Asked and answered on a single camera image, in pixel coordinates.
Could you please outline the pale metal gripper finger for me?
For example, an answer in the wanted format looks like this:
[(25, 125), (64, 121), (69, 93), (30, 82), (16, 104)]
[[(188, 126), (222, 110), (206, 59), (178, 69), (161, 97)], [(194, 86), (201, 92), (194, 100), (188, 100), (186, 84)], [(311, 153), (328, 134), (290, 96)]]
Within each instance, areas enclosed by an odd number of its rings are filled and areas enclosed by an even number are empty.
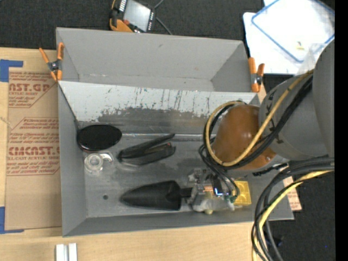
[(189, 186), (207, 185), (209, 172), (207, 169), (193, 169), (189, 174)]
[(209, 187), (195, 186), (191, 192), (191, 208), (199, 213), (212, 214), (213, 190)]

